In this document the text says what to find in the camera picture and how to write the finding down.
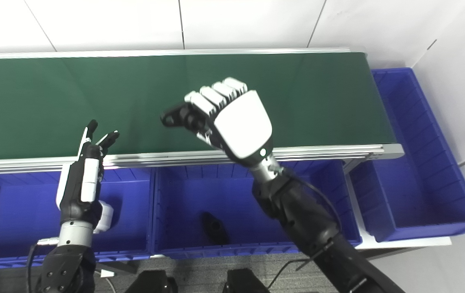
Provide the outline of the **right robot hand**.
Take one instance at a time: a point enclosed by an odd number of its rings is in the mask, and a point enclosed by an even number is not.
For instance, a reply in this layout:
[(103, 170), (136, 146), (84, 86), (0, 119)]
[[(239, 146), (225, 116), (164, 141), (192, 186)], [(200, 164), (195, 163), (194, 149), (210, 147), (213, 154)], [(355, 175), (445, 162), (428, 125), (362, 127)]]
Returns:
[(184, 97), (193, 121), (185, 128), (223, 150), (231, 161), (253, 167), (273, 152), (273, 126), (256, 90), (232, 77)]

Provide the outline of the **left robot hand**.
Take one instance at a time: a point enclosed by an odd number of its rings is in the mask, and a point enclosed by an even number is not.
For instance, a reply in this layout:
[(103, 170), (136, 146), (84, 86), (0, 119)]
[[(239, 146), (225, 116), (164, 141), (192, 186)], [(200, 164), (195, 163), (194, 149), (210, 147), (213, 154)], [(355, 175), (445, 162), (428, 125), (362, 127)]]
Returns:
[(76, 161), (61, 172), (57, 189), (61, 224), (84, 221), (96, 227), (102, 217), (100, 188), (104, 176), (103, 162), (120, 133), (110, 132), (94, 143), (93, 134), (97, 126), (98, 122), (93, 119), (84, 128)]

